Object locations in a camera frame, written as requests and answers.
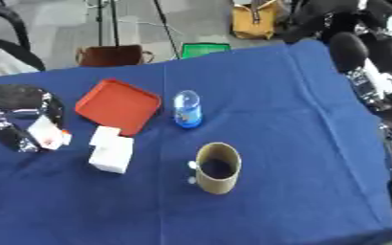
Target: green tray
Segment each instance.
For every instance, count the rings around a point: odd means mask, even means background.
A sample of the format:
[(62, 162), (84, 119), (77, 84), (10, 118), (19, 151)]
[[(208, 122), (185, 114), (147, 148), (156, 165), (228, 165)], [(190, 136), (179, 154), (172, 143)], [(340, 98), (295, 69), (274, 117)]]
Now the green tray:
[(185, 43), (182, 58), (203, 56), (215, 52), (229, 51), (228, 43)]

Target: orange tray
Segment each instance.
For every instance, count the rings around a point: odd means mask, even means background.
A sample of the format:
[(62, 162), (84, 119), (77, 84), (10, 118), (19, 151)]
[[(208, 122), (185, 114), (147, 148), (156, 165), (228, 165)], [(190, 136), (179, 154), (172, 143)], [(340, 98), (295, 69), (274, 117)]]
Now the orange tray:
[(104, 126), (134, 136), (161, 106), (161, 98), (129, 83), (105, 79), (76, 104), (76, 112)]

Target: gray floor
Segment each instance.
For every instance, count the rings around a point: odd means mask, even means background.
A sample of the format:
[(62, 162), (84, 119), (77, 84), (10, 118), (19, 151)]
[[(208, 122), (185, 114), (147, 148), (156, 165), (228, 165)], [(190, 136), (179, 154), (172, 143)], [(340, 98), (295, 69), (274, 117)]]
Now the gray floor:
[[(83, 0), (5, 0), (27, 24), (32, 50), (48, 69), (76, 66), (78, 47), (98, 45), (96, 9)], [(160, 0), (177, 45), (183, 42), (227, 42), (232, 48), (266, 45), (265, 40), (241, 40), (229, 35), (230, 0)], [(141, 43), (155, 62), (173, 57), (153, 0), (117, 0), (120, 43)], [(112, 43), (110, 9), (104, 11), (104, 42)], [(0, 38), (15, 40), (10, 25), (0, 19)]]

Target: blue tablecloth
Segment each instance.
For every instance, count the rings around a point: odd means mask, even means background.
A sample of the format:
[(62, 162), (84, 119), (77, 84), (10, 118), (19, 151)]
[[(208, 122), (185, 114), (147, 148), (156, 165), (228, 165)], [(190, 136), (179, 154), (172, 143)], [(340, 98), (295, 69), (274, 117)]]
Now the blue tablecloth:
[[(124, 175), (88, 165), (96, 125), (74, 105), (102, 78), (163, 97), (135, 138)], [(121, 68), (75, 68), (0, 78), (57, 94), (72, 144), (45, 154), (0, 145), (0, 245), (380, 244), (392, 235), (378, 120), (315, 41)], [(171, 119), (184, 89), (202, 98), (203, 124)], [(235, 189), (187, 183), (202, 145), (240, 152)]]

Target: cardboard tube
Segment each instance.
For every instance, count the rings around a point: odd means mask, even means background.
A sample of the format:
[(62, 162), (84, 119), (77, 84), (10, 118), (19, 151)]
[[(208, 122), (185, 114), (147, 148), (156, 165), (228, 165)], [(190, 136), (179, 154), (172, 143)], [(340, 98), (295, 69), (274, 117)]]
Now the cardboard tube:
[[(229, 164), (233, 172), (232, 175), (225, 179), (215, 179), (208, 176), (201, 168), (208, 160), (220, 160)], [(231, 191), (236, 184), (242, 160), (237, 150), (232, 146), (224, 143), (210, 143), (199, 150), (196, 164), (196, 183), (209, 193), (225, 194)]]

